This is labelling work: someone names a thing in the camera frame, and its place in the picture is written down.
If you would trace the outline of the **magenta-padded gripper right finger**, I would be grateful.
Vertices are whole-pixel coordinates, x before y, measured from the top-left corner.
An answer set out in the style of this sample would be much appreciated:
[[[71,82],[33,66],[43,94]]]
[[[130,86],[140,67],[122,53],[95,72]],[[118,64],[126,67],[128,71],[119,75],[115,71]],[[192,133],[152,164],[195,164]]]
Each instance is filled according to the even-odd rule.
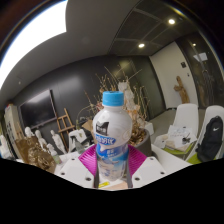
[[[154,157],[147,157],[138,149],[129,146],[127,160],[128,188],[140,188],[166,175],[166,171]]]

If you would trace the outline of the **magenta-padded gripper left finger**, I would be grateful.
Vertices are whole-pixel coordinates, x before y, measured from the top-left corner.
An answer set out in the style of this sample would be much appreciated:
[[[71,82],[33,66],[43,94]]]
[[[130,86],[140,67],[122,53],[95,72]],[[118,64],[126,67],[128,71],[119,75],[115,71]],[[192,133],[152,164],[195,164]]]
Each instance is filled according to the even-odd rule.
[[[96,146],[90,146],[78,157],[70,156],[57,175],[84,188],[97,188],[99,175],[97,167]]]

